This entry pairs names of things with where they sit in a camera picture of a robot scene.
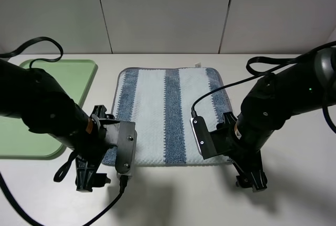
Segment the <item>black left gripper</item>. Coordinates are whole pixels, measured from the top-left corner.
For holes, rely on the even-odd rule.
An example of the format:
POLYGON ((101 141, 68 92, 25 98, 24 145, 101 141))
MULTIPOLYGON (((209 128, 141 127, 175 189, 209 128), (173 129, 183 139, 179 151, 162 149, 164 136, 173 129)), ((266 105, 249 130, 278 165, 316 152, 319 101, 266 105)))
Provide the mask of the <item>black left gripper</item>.
POLYGON ((97 173, 106 152, 116 147, 120 121, 106 113, 104 105, 96 105, 90 116, 83 115, 76 120, 75 130, 69 135, 71 148, 76 157, 76 190, 92 192, 93 188, 110 183, 105 173, 97 173))

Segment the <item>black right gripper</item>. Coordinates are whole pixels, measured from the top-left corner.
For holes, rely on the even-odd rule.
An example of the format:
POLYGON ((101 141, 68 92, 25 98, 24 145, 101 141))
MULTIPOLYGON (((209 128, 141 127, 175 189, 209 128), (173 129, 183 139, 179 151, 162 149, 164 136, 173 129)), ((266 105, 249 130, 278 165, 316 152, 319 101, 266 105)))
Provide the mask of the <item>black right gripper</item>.
POLYGON ((224 114, 223 122, 210 132, 213 149, 209 156, 224 155, 232 160, 238 175, 236 186, 251 188, 253 192, 267 189, 267 177, 261 159, 261 136, 263 118, 240 113, 234 119, 231 112, 224 114))

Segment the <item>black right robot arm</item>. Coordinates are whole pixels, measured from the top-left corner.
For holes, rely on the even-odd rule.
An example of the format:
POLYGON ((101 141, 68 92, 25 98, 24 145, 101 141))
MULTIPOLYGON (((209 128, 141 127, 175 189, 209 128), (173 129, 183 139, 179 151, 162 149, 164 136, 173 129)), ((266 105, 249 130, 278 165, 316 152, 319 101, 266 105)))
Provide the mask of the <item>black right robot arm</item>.
POLYGON ((335 105, 335 48, 309 54, 277 74, 261 77, 244 98, 240 114, 227 112, 211 132, 217 154, 228 156, 238 172, 236 186, 267 188, 261 148, 291 117, 321 109, 334 131, 328 108, 335 105))

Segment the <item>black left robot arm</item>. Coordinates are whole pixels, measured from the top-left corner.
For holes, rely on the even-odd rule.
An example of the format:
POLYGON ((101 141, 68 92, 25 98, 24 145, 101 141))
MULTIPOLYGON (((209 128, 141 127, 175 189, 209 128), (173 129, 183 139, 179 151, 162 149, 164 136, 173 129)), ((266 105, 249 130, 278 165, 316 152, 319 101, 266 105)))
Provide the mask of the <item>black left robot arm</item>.
POLYGON ((91 192, 110 183, 107 174, 97 172, 110 147, 101 124, 105 112, 98 105, 87 115, 43 69, 1 61, 1 116, 22 119, 30 132, 48 134, 72 150, 55 173, 55 182, 63 181, 75 162, 78 191, 91 192))

